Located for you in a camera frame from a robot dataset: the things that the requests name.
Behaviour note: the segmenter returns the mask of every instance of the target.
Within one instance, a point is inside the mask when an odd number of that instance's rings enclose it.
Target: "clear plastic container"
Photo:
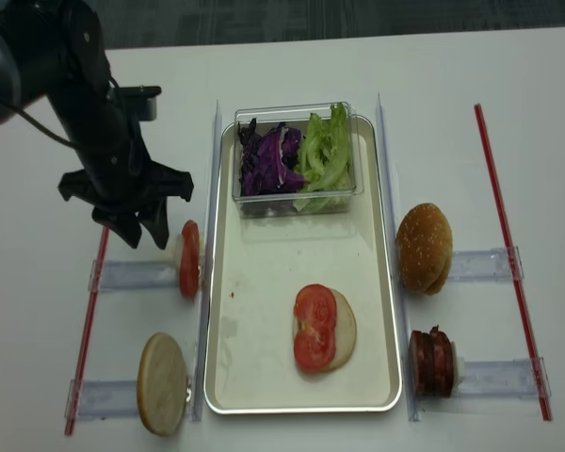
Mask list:
[[[302,140],[308,130],[310,115],[315,113],[323,120],[331,118],[331,105],[298,105],[274,108],[246,109],[236,112],[234,129],[234,179],[233,200],[238,206],[240,216],[243,218],[262,218],[287,215],[324,214],[346,212],[349,210],[352,197],[360,192],[362,186],[362,173],[359,168],[359,140],[356,139],[357,124],[356,114],[347,103],[340,103],[347,112],[347,136],[349,140],[348,163],[348,188],[333,191],[313,191],[300,193],[263,194],[245,196],[241,188],[241,159],[243,145],[238,136],[238,130],[247,127],[255,118],[257,122],[256,133],[263,136],[270,129],[285,122],[287,127],[299,129]]]

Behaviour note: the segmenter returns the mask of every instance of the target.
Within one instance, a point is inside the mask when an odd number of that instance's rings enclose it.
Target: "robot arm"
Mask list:
[[[190,201],[193,190],[189,173],[153,162],[142,140],[139,122],[154,119],[160,92],[119,88],[82,0],[13,0],[0,11],[0,123],[47,95],[84,167],[63,175],[60,194],[92,204],[92,218],[133,248],[143,225],[164,249],[167,197]]]

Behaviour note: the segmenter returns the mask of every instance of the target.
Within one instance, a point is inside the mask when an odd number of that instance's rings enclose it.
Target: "tomato slice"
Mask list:
[[[335,356],[334,327],[320,325],[307,327],[295,336],[293,354],[298,366],[306,372],[317,372]]]
[[[337,302],[331,290],[320,284],[306,285],[295,299],[293,315],[299,324],[334,328],[337,323]]]
[[[180,293],[183,297],[194,298],[199,289],[199,227],[192,219],[182,229],[185,240],[180,261]]]

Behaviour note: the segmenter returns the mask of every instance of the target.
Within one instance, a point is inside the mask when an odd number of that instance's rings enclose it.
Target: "red stick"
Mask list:
[[[483,110],[481,109],[480,104],[475,105],[475,116],[479,127],[479,135],[481,136],[481,144],[483,145],[483,153],[486,156],[486,163],[488,164],[488,173],[490,174],[490,182],[492,182],[493,197],[496,201],[496,209],[498,210],[502,236],[504,236],[505,247],[507,247],[509,253],[510,269],[512,270],[513,284],[515,286],[515,294],[517,295],[517,303],[519,304],[519,312],[521,313],[521,321],[524,325],[527,351],[529,352],[529,358],[531,360],[537,360],[539,358],[538,349],[536,348],[536,340],[534,339],[534,330],[531,326],[531,322],[529,321],[524,285],[522,284],[521,279],[517,278],[517,266],[515,265],[515,256],[512,252],[514,245],[512,242],[512,236],[510,235],[509,219],[507,218],[505,204],[502,200],[500,182],[498,181],[496,166],[493,163],[492,146],[490,145],[488,129],[486,128],[486,122],[483,119]],[[541,378],[540,369],[536,365],[533,367],[536,384],[538,385],[538,392],[543,395],[543,397],[540,397],[542,419],[544,419],[544,421],[552,421],[553,414],[550,411],[550,401],[548,400],[548,394],[546,393],[546,388],[544,387],[544,382]]]
[[[101,277],[101,272],[103,271],[103,264],[105,262],[106,254],[106,242],[109,238],[109,228],[103,228],[103,233],[101,234],[101,243],[98,246],[98,253],[96,255],[96,271],[94,273],[94,281],[91,282],[91,287],[96,287],[94,285],[95,281]],[[98,289],[90,291],[90,296],[88,300],[88,309],[86,310],[86,322],[84,323],[84,331],[82,332],[82,343],[79,346],[79,355],[77,357],[77,368],[75,369],[75,387],[79,388],[82,380],[84,379],[84,367],[86,366],[86,356],[88,355],[88,344],[90,341],[90,332],[92,330],[92,320],[94,319],[94,308],[96,307],[96,299],[98,298]],[[71,412],[77,411],[77,404],[79,403],[79,392],[75,391],[75,396],[73,398],[73,407]],[[67,424],[65,424],[65,436],[73,435],[73,427],[75,426],[75,417],[72,419],[67,419]]]

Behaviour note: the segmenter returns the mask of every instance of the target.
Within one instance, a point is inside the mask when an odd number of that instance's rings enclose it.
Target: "white tray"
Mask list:
[[[235,129],[221,141],[204,390],[218,413],[381,412],[401,393],[396,317],[372,124],[358,117],[363,193],[344,214],[241,219],[231,196]],[[342,368],[300,372],[297,292],[322,283],[347,297],[358,327]]]

